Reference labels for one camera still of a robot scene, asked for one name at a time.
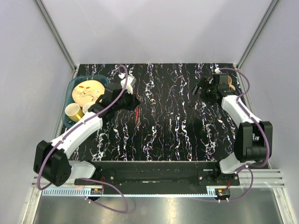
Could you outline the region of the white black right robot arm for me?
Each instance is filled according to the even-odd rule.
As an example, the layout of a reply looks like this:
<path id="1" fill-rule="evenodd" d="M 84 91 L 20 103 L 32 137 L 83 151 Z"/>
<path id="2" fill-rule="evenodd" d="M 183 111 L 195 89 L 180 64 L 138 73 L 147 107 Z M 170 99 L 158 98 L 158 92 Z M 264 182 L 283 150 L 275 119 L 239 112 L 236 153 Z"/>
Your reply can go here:
<path id="1" fill-rule="evenodd" d="M 204 103 L 218 104 L 238 127 L 233 152 L 216 163 L 208 179 L 223 185 L 243 168 L 264 168 L 272 153 L 272 123 L 260 120 L 245 106 L 229 87 L 226 74 L 201 77 L 191 91 L 191 95 L 197 94 Z"/>

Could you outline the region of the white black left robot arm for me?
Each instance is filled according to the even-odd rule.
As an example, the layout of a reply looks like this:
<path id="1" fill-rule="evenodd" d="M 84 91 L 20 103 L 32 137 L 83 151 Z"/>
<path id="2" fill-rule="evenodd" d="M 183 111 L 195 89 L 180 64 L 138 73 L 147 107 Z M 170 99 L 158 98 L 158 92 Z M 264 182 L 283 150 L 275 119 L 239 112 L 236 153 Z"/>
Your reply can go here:
<path id="1" fill-rule="evenodd" d="M 70 156 L 90 135 L 111 124 L 118 111 L 134 111 L 139 104 L 133 84 L 107 86 L 79 122 L 52 141 L 38 143 L 33 167 L 38 175 L 37 185 L 41 178 L 57 187 L 69 179 L 82 178 L 91 185 L 97 184 L 101 173 L 96 165 L 90 161 L 69 161 Z"/>

